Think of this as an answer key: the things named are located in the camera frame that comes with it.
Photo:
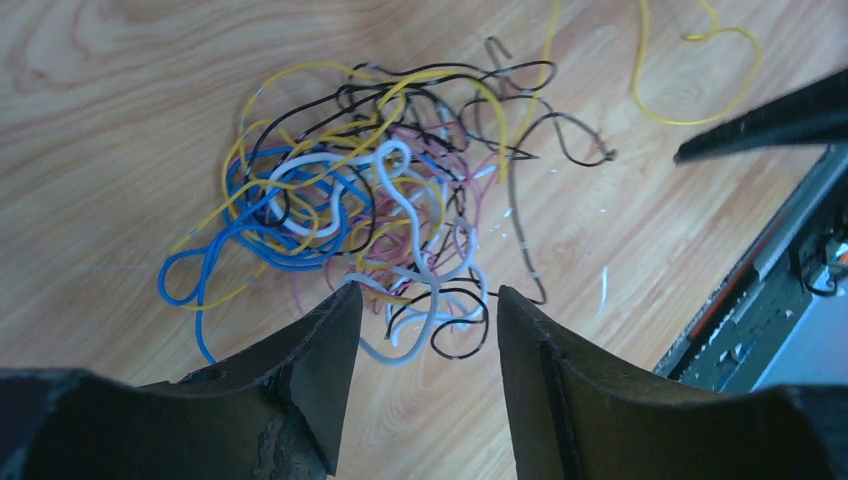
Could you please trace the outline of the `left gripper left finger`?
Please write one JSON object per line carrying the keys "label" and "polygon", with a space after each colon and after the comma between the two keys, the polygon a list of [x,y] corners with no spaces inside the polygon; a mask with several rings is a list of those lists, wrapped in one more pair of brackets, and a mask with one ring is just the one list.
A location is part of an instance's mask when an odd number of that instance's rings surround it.
{"label": "left gripper left finger", "polygon": [[1,373],[5,479],[324,479],[338,468],[363,298],[301,319],[182,380],[83,368]]}

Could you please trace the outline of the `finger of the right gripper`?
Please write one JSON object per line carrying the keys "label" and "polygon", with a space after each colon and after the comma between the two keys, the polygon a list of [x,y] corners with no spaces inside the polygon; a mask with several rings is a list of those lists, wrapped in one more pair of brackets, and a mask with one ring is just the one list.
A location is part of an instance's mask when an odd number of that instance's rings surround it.
{"label": "finger of the right gripper", "polygon": [[776,146],[847,142],[845,69],[776,98],[682,143],[677,165]]}

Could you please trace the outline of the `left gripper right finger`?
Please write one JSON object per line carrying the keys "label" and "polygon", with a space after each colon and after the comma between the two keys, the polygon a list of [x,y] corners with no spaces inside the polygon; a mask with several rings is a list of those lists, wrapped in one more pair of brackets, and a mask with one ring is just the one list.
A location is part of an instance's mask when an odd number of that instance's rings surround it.
{"label": "left gripper right finger", "polygon": [[517,290],[497,302],[503,389],[521,479],[843,479],[847,390],[727,395],[635,366]]}

